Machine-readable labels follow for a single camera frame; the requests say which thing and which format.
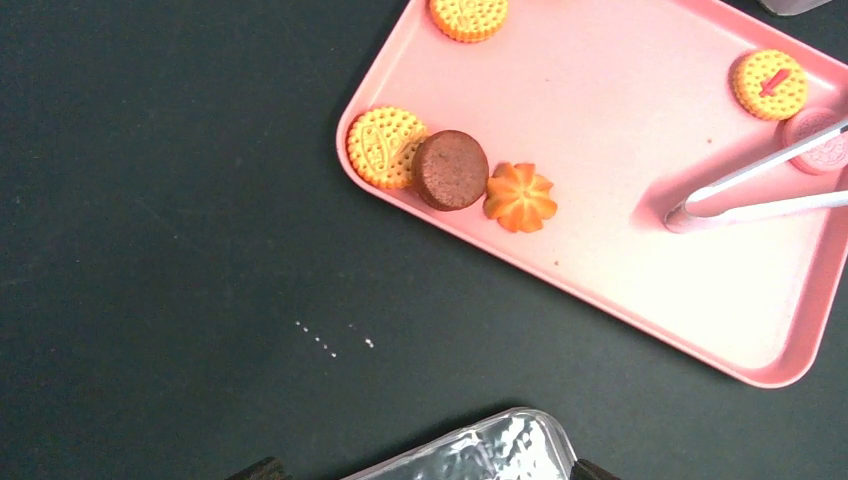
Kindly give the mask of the white divided cookie tin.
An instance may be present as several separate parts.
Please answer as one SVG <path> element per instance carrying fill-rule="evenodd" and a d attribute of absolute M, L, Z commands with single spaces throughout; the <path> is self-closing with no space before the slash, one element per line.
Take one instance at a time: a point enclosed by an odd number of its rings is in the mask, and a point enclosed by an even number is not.
<path fill-rule="evenodd" d="M 830 2 L 831 0 L 759 0 L 767 11 L 781 17 L 797 16 Z"/>

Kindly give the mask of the dark chocolate round cookie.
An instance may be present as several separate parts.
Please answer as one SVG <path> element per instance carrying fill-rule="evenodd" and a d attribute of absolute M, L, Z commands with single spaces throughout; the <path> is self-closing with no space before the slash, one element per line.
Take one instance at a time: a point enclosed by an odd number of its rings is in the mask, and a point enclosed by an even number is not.
<path fill-rule="evenodd" d="M 443 130 L 417 148 L 411 175 L 412 188 L 425 204 L 439 211 L 462 210 L 486 192 L 488 157 L 469 134 Z"/>

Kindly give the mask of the clear plastic tin lid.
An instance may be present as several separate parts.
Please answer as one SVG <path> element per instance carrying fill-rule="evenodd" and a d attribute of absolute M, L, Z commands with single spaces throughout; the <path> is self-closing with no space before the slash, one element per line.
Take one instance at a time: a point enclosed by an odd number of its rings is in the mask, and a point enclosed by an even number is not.
<path fill-rule="evenodd" d="M 578 457 L 560 423 L 532 408 L 505 410 L 344 480 L 564 480 Z"/>

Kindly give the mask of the red marked dotted cracker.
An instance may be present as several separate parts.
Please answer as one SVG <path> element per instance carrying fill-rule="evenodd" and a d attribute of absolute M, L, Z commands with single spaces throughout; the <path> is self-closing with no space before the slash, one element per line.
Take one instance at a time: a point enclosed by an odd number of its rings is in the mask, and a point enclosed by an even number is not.
<path fill-rule="evenodd" d="M 766 121 L 793 117 L 806 105 L 809 93 L 801 64 L 776 49 L 754 51 L 739 60 L 731 74 L 731 87 L 749 114 Z"/>

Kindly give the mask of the dotted cracker beside chocolate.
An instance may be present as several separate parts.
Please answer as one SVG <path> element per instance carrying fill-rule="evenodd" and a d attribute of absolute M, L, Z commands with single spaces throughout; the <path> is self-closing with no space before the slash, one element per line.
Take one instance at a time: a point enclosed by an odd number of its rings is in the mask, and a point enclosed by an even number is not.
<path fill-rule="evenodd" d="M 413 113 L 392 106 L 374 108 L 349 128 L 349 161 L 368 184 L 403 189 L 412 183 L 412 159 L 428 136 L 428 127 Z"/>

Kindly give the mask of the round orange cracker cookie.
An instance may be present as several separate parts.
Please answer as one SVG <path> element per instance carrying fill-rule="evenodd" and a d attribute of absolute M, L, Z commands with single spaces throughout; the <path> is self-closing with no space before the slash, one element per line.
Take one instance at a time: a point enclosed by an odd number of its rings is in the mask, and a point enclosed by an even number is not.
<path fill-rule="evenodd" d="M 428 9 L 438 29 L 452 40 L 478 43 L 495 35 L 505 24 L 508 0 L 429 0 Z"/>

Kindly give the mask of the pink cookie tray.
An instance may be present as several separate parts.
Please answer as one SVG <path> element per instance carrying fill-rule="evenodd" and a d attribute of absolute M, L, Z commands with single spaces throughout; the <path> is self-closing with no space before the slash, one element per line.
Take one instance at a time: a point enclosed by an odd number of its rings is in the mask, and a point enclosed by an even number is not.
<path fill-rule="evenodd" d="M 760 388 L 800 379 L 819 350 L 847 255 L 845 209 L 675 234 L 690 192 L 776 151 L 781 126 L 736 102 L 745 54 L 782 50 L 809 104 L 847 111 L 847 66 L 721 1 L 514 1 L 491 39 L 462 44 L 424 1 L 397 20 L 337 127 L 380 106 L 476 138 L 492 164 L 533 164 L 557 214 L 510 233 L 480 206 L 438 212 L 376 196 Z"/>

